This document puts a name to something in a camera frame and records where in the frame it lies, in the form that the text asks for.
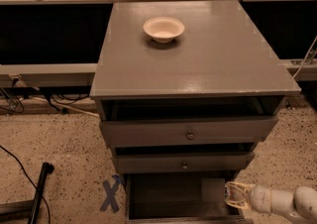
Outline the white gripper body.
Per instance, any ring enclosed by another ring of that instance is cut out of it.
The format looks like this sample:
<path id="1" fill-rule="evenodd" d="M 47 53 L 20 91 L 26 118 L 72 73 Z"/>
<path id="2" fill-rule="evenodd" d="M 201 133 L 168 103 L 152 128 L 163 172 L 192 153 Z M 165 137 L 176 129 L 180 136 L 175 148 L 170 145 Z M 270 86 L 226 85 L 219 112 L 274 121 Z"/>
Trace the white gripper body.
<path id="1" fill-rule="evenodd" d="M 255 185 L 249 192 L 249 203 L 258 213 L 271 213 L 271 190 L 262 185 Z"/>

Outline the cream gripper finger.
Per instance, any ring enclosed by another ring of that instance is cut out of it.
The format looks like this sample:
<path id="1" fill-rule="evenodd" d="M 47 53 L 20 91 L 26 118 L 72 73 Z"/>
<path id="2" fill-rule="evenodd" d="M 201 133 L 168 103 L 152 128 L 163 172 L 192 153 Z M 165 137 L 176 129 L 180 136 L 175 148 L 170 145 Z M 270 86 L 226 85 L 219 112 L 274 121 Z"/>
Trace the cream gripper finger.
<path id="1" fill-rule="evenodd" d="M 236 182 L 236 181 L 228 181 L 226 182 L 226 186 L 232 186 L 232 187 L 238 187 L 240 189 L 250 189 L 254 186 L 255 184 L 252 183 L 242 183 L 242 182 Z"/>
<path id="2" fill-rule="evenodd" d="M 251 205 L 247 201 L 227 201 L 227 204 L 231 207 L 235 207 L 242 210 L 249 210 L 251 209 Z"/>

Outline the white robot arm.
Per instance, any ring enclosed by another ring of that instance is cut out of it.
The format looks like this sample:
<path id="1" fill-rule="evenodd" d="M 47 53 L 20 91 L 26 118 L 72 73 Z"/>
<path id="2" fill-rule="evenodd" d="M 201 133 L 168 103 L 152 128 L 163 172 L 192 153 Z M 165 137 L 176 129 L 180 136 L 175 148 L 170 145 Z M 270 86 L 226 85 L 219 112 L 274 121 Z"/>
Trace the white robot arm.
<path id="1" fill-rule="evenodd" d="M 238 209 L 279 215 L 292 224 L 317 224 L 317 191 L 308 186 L 286 191 L 229 181 L 225 184 L 225 202 Z"/>

